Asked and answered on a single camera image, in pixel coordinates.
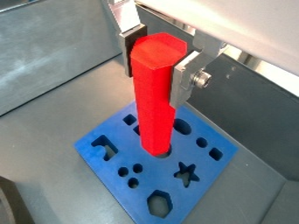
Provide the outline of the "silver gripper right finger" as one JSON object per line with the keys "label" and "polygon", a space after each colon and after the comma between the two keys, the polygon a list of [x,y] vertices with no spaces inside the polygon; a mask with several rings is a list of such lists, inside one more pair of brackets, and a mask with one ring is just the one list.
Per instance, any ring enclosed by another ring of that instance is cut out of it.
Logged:
{"label": "silver gripper right finger", "polygon": [[196,48],[174,64],[172,68],[172,85],[169,104],[177,109],[189,99],[193,88],[205,88],[211,81],[211,74],[204,71],[205,66],[224,52],[227,43],[196,30],[192,40]]}

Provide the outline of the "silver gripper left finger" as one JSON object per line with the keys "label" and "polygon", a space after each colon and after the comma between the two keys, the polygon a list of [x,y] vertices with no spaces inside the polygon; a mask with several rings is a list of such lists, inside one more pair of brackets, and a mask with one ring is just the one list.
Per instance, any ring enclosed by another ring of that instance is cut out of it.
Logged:
{"label": "silver gripper left finger", "polygon": [[136,40],[146,35],[146,26],[140,22],[134,0],[102,0],[102,4],[116,28],[125,75],[130,77],[132,67],[129,54]]}

